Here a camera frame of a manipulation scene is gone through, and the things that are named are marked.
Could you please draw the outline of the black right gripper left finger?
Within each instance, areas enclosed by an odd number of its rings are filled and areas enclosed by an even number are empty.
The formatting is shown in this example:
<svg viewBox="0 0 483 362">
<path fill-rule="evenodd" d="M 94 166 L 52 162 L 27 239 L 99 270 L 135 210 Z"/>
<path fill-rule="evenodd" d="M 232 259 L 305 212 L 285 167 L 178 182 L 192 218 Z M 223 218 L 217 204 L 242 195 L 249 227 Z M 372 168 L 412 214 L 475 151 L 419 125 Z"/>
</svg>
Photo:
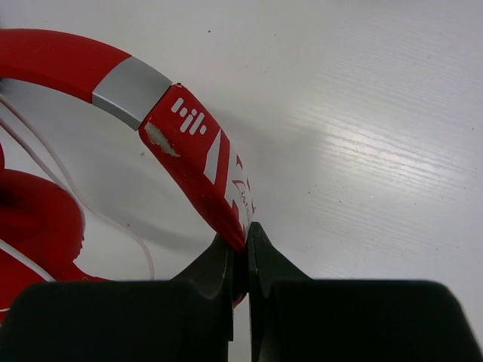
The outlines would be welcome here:
<svg viewBox="0 0 483 362">
<path fill-rule="evenodd" d="M 168 281 L 35 284 L 1 328 L 3 361 L 225 361 L 234 251 L 221 238 Z"/>
</svg>

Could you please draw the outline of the red headphones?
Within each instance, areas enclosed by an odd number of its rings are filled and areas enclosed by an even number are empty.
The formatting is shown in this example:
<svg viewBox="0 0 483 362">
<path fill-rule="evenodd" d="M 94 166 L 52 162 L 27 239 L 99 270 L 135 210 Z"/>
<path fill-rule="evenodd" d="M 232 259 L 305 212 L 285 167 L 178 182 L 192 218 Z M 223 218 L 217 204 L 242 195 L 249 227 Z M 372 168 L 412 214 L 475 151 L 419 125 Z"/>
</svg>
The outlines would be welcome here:
<svg viewBox="0 0 483 362">
<path fill-rule="evenodd" d="M 254 204 L 242 161 L 183 85 L 118 48 L 44 29 L 1 31 L 1 76 L 77 97 L 135 130 L 208 225 L 245 249 Z M 91 279 L 75 265 L 86 207 L 70 175 L 2 168 L 2 314 L 32 284 Z"/>
</svg>

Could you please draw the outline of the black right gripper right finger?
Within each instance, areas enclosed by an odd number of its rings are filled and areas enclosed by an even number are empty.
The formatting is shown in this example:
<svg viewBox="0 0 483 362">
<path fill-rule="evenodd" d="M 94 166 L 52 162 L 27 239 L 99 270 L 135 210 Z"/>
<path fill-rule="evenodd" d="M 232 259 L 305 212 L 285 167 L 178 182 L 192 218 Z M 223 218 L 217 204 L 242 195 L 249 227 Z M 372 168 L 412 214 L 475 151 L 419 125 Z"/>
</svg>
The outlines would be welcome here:
<svg viewBox="0 0 483 362">
<path fill-rule="evenodd" d="M 480 361 L 463 309 L 425 280 L 313 279 L 270 242 L 247 239 L 254 361 Z"/>
</svg>

